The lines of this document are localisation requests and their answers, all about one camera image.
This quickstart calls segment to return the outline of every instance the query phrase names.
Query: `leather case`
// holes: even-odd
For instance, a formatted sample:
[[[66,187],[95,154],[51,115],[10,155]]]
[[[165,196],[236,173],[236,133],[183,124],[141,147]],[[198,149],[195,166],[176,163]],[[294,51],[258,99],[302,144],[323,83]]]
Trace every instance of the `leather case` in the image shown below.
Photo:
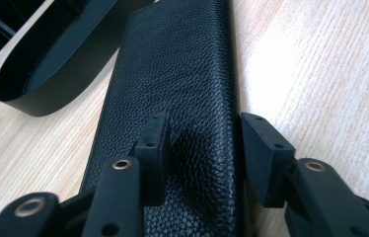
[[[129,152],[149,117],[169,112],[167,196],[145,208],[146,235],[243,235],[231,12],[228,0],[162,0],[129,18],[81,190]]]

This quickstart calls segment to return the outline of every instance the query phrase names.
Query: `wooden table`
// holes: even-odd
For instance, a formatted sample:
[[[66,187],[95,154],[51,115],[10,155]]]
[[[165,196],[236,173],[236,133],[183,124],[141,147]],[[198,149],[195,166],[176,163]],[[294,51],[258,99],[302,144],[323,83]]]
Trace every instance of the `wooden table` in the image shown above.
[[[0,52],[12,46],[51,1]],[[268,119],[297,158],[333,165],[369,199],[369,1],[234,0],[242,111]],[[0,210],[80,186],[115,55],[64,109],[43,118],[0,103]],[[258,236],[287,236],[283,210],[256,207]]]

